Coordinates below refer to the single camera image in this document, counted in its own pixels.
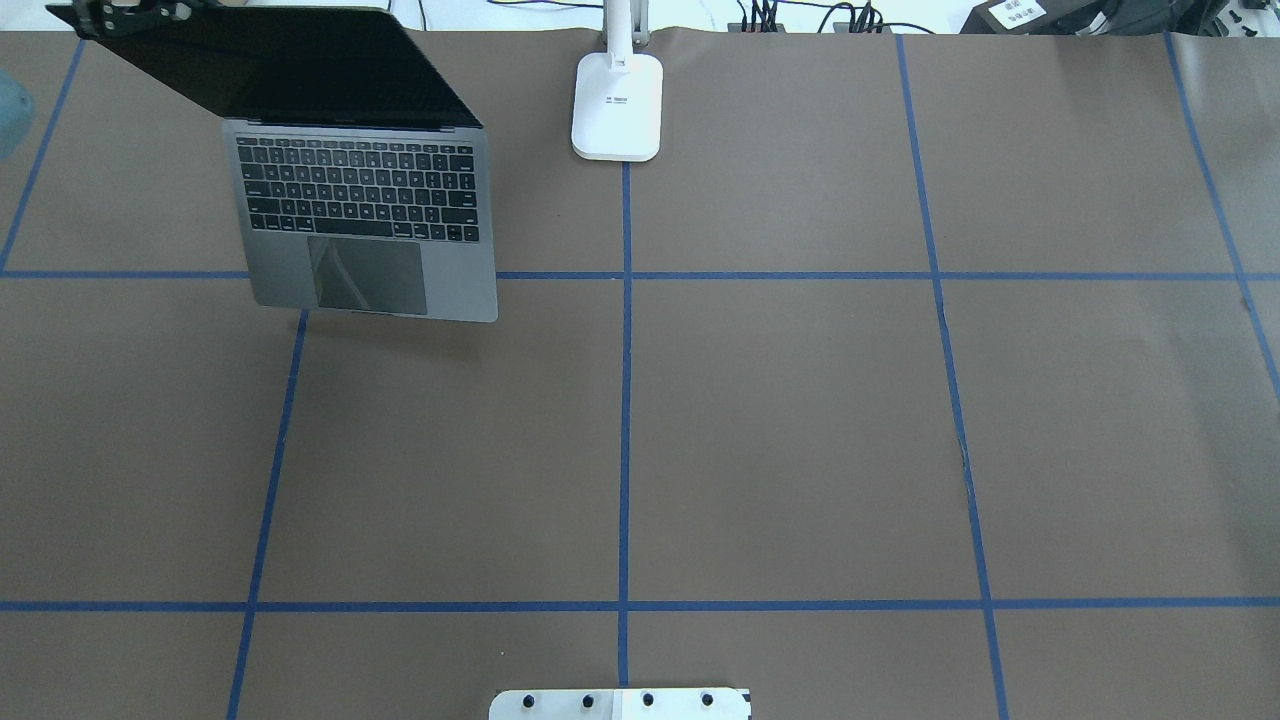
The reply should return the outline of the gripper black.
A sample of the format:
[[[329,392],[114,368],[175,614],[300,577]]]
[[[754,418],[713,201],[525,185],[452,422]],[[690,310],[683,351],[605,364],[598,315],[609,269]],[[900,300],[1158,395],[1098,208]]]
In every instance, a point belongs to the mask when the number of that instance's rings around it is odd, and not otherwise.
[[[82,38],[120,38],[150,32],[196,13],[196,1],[72,1],[69,27]]]

